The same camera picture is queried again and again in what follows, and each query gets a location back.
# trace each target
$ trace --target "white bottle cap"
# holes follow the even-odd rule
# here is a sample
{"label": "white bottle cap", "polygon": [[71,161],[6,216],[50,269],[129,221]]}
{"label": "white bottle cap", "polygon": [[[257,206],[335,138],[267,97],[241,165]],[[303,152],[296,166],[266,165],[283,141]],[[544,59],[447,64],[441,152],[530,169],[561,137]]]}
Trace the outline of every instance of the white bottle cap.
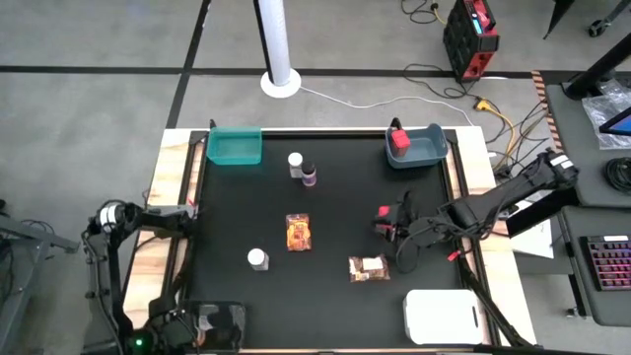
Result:
{"label": "white bottle cap", "polygon": [[300,153],[292,153],[287,159],[289,165],[292,167],[299,167],[303,163],[303,155]]}
{"label": "white bottle cap", "polygon": [[260,265],[265,261],[265,252],[259,248],[254,248],[247,254],[247,261],[250,265]]}

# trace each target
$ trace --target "gray carpet floor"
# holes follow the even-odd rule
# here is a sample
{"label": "gray carpet floor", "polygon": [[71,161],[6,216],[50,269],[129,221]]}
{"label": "gray carpet floor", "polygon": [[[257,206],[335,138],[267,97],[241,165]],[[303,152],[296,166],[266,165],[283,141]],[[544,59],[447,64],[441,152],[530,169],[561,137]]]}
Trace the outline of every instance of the gray carpet floor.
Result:
{"label": "gray carpet floor", "polygon": [[[489,69],[581,70],[631,31],[625,12],[599,38],[585,27],[615,1],[579,0],[550,38],[553,2],[488,0],[502,34]],[[419,4],[407,0],[406,8]],[[441,1],[445,17],[453,0]],[[200,0],[0,0],[0,65],[181,67]],[[293,65],[297,68],[402,69],[417,62],[448,69],[438,23],[417,25],[397,0],[286,0]],[[255,18],[248,0],[213,0],[195,67],[263,67]],[[619,70],[630,70],[631,61]],[[0,198],[18,218],[48,221],[59,235],[79,240],[86,221],[108,198],[140,203],[156,163],[178,76],[0,73]],[[467,125],[451,108],[421,101],[371,109],[342,106],[307,92],[290,100],[267,98],[258,77],[192,76],[177,127],[223,125],[385,126],[438,122]],[[453,87],[452,79],[428,79]],[[399,96],[438,100],[401,78],[304,77],[306,88],[354,105]],[[515,123],[537,103],[532,80],[482,80],[472,94],[491,99]],[[449,101],[466,112],[487,139],[500,120],[472,109],[474,100]],[[544,122],[533,137],[549,138]],[[504,151],[508,136],[489,144]],[[531,154],[549,146],[546,142]],[[528,142],[523,149],[527,152]],[[123,272],[131,248],[121,249]],[[89,319],[84,257],[57,254],[47,261],[28,308],[16,353],[75,354]],[[567,279],[524,276],[535,333],[546,347],[629,354],[631,329],[566,319],[573,307]]]}

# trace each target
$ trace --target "bottle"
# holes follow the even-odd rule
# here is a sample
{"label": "bottle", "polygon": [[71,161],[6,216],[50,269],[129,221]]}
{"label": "bottle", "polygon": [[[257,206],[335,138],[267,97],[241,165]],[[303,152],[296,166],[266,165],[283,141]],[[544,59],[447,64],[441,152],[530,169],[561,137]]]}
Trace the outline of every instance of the bottle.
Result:
{"label": "bottle", "polygon": [[314,162],[304,162],[302,165],[303,185],[311,187],[316,184],[316,164]]}
{"label": "bottle", "polygon": [[301,165],[303,164],[303,156],[300,153],[292,153],[287,161],[289,162],[289,175],[292,178],[302,178]]}
{"label": "bottle", "polygon": [[247,254],[247,262],[256,271],[267,271],[269,268],[269,256],[259,248],[254,248]]}

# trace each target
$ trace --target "black table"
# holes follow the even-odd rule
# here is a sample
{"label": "black table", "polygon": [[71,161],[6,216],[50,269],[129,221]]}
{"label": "black table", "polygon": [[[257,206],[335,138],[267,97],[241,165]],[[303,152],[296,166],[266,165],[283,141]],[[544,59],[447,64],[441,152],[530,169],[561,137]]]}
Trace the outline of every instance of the black table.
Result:
{"label": "black table", "polygon": [[[350,283],[348,257],[384,250],[371,220],[406,189],[420,214],[435,214],[451,198],[446,164],[394,170],[375,131],[263,138],[260,165],[205,167],[186,297],[245,304],[248,349],[417,347],[405,335],[402,301],[413,289],[463,287],[457,263],[447,261],[454,246],[424,250],[410,274],[390,264],[391,280],[381,282]],[[315,162],[315,187],[290,179],[292,152]],[[285,215],[294,213],[310,215],[311,251],[287,251]],[[253,248],[269,254],[269,271],[247,264]]]}
{"label": "black table", "polygon": [[549,85],[546,93],[554,116],[552,136],[580,169],[575,187],[582,206],[631,208],[631,196],[611,187],[602,176],[602,167],[611,159],[631,156],[630,150],[600,150],[590,118],[581,101],[569,99],[560,85]]}
{"label": "black table", "polygon": [[597,290],[590,261],[579,244],[579,238],[583,236],[630,235],[631,211],[565,207],[559,214],[559,222],[572,255],[575,273],[570,281],[579,314],[592,316],[601,325],[631,326],[631,292]]}

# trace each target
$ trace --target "yellow cable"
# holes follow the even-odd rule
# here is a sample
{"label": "yellow cable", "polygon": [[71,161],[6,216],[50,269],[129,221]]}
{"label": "yellow cable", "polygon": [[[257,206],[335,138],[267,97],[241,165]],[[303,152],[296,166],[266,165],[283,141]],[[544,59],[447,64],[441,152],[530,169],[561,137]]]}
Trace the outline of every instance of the yellow cable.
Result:
{"label": "yellow cable", "polygon": [[515,126],[513,125],[513,123],[511,122],[511,120],[506,117],[505,115],[503,115],[502,113],[496,111],[495,109],[491,108],[491,107],[487,107],[486,108],[487,111],[495,114],[496,116],[502,118],[506,124],[509,125],[509,127],[511,127],[511,139],[509,140],[509,144],[506,147],[506,156],[502,157],[502,159],[500,159],[500,162],[498,164],[495,165],[494,168],[498,168],[500,166],[502,166],[502,164],[504,164],[504,161],[508,160],[508,156],[510,156],[513,153],[513,150],[515,149],[516,146],[516,142],[515,142]]}
{"label": "yellow cable", "polygon": [[504,157],[502,157],[502,159],[500,159],[500,162],[493,167],[493,169],[497,169],[498,167],[502,166],[502,164],[504,164],[504,162],[506,160],[508,160],[508,157],[511,154],[513,154],[513,151],[515,150],[515,147],[517,146],[517,142],[515,142],[515,126],[513,125],[513,123],[511,122],[511,120],[508,117],[506,117],[502,113],[500,113],[497,110],[495,110],[494,108],[492,108],[491,105],[489,104],[489,102],[484,100],[484,99],[481,99],[480,102],[478,102],[475,105],[475,109],[477,109],[477,110],[485,110],[485,111],[488,111],[488,112],[491,112],[491,113],[495,114],[496,116],[502,118],[504,120],[504,122],[506,122],[506,124],[508,124],[509,127],[511,128],[511,139],[509,140],[509,144],[506,147],[506,151],[505,151],[506,155]]}
{"label": "yellow cable", "polygon": [[445,20],[441,19],[441,17],[438,15],[438,9],[434,9],[434,15],[436,15],[436,19],[438,19],[438,22],[440,22],[444,26],[447,25],[447,22]]}

